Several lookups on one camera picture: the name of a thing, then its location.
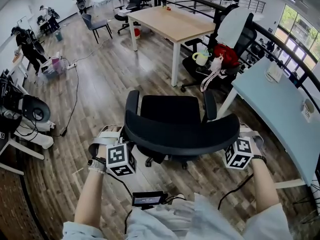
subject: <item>bracelet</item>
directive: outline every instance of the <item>bracelet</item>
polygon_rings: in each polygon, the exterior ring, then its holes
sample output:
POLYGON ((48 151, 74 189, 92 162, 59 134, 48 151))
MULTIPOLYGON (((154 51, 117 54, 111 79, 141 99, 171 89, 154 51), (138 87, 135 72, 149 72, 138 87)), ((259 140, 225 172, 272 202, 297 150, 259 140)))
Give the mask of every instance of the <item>bracelet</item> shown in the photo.
POLYGON ((252 157, 252 159, 261 159, 261 160, 264 161, 265 164, 267 164, 267 159, 266 159, 264 156, 262 156, 262 155, 254 154, 253 157, 252 157))
POLYGON ((94 171, 94 172, 97 172, 97 173, 100 173, 100 174, 103 174, 103 175, 105 174, 104 171, 99 170, 98 168, 95 168, 95 167, 89 167, 88 169, 89 169, 89 171, 94 171))

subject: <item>trash can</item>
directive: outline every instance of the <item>trash can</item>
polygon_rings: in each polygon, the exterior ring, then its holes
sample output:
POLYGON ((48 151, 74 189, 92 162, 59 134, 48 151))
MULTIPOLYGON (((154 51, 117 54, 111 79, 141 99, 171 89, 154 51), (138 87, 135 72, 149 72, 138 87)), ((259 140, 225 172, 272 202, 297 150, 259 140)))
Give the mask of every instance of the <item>trash can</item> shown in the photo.
POLYGON ((57 30, 55 32, 55 38, 58 40, 58 42, 60 42, 63 38, 62 38, 62 34, 61 31, 57 30))

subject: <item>pants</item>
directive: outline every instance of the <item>pants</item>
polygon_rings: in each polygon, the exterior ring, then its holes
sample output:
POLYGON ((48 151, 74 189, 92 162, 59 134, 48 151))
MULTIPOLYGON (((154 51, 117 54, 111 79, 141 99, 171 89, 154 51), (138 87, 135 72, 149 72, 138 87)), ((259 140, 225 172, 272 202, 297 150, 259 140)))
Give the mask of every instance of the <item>pants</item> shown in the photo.
POLYGON ((87 8, 86 8, 86 7, 84 7, 84 9, 83 9, 83 10, 81 10, 81 9, 80 9, 80 10, 79 10, 79 12, 80 12, 80 14, 81 14, 81 15, 82 15, 83 13, 85 13, 85 14, 86 14, 86 13, 87 13, 87 8))
POLYGON ((41 55, 39 52, 37 52, 35 49, 32 49, 29 51, 29 54, 26 54, 25 57, 30 61, 30 63, 33 65, 35 72, 38 73, 40 69, 40 64, 37 61, 41 61, 41 63, 45 63, 47 61, 46 57, 41 55))
POLYGON ((52 31, 56 31, 58 28, 60 28, 58 22, 56 21, 56 18, 51 16, 51 18, 48 20, 50 27, 52 29, 52 31))

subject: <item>wooden floor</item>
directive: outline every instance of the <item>wooden floor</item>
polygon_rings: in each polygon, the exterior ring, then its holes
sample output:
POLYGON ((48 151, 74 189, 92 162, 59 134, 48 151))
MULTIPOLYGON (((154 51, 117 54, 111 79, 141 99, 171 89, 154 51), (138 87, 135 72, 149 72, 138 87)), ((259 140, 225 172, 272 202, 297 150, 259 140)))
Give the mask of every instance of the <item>wooden floor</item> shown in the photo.
MULTIPOLYGON (((49 150, 34 147, 45 156, 41 161, 31 156, 24 158, 24 171, 27 189, 35 213, 49 239, 62 237, 63 223, 74 218, 77 200, 88 174, 87 160, 90 157, 88 146, 105 125, 123 124, 125 102, 129 91, 139 90, 140 95, 190 95, 200 100, 198 87, 187 88, 182 93, 179 87, 171 86, 171 65, 173 45, 164 38, 150 33, 141 33, 137 41, 138 51, 132 49, 129 29, 117 35, 122 22, 112 19, 109 23, 113 31, 111 40, 106 29, 98 30, 99 44, 92 31, 82 19, 75 15, 61 26, 63 41, 57 42, 54 35, 45 39, 44 48, 50 56, 60 51, 71 62, 77 62, 79 77, 78 101, 65 137, 54 137, 54 146, 49 150)), ((192 79, 179 66, 178 86, 192 79)), ((53 135, 66 126, 76 100, 77 73, 69 70, 65 75, 38 88, 34 69, 25 89, 45 101, 51 109, 51 120, 56 123, 53 135)), ((223 95, 214 91, 218 107, 223 95)), ((240 120, 252 129, 259 131, 264 138, 263 152, 268 159, 268 168, 277 182, 299 177, 296 167, 277 138, 261 120, 248 108, 244 101, 237 99, 230 107, 240 120)), ((146 157, 137 155, 139 185, 147 191, 163 190, 171 195, 183 193, 188 199, 193 193, 200 193, 217 206, 222 196, 242 183, 252 173, 226 169, 219 154, 206 154, 197 161, 188 163, 188 170, 182 170, 175 163, 152 164, 146 168, 146 157)), ((320 222, 302 225, 300 221, 313 211, 309 203, 292 205, 303 198, 306 187, 278 190, 281 203, 289 221, 294 239, 313 239, 320 228, 320 222)), ((131 209, 131 200, 126 190, 114 179, 105 176, 102 194, 102 220, 100 228, 108 240, 123 239, 124 219, 131 209)), ((231 194, 221 206, 222 214, 242 231, 248 218, 255 214, 253 180, 240 191, 231 194)))

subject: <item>white mug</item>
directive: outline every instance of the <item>white mug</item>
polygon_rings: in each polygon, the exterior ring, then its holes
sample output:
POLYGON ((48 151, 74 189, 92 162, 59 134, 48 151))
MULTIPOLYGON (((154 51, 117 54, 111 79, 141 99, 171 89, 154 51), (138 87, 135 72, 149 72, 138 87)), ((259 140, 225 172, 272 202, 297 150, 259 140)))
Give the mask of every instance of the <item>white mug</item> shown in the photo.
POLYGON ((201 52, 196 52, 192 55, 192 59, 197 63, 199 66, 204 66, 207 63, 209 56, 202 54, 201 52))

